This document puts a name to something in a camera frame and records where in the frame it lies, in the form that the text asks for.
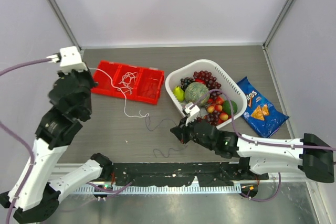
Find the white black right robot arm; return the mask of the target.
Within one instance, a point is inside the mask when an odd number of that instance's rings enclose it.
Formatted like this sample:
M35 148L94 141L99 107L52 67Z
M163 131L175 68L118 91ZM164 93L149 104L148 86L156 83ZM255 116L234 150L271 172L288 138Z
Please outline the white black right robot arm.
M246 160L237 166L242 179L265 173L304 173L315 182L335 181L335 148L314 134L289 140L260 138L222 131L205 121L181 122L170 131L182 144L193 141L223 158Z

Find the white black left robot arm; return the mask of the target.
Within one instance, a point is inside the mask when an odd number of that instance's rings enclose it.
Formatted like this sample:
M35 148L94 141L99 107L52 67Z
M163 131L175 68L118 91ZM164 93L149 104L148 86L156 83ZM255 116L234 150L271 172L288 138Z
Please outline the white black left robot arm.
M93 154L83 165L59 178L52 171L82 122L91 118L91 89L97 86L89 70L58 72L48 97L52 108L42 117L36 130L31 157L12 190L1 194L1 205L15 210L18 223L47 220L60 203L81 185L98 179L107 181L113 163L106 156Z

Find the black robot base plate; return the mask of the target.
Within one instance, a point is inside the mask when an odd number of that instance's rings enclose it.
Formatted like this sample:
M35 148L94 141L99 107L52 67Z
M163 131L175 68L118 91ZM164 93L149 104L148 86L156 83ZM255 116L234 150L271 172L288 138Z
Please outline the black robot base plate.
M257 175L245 164L230 162L115 163L96 181L114 182L117 186L131 183L138 187L188 187L195 178L201 187L214 187L241 180L267 180L269 176Z

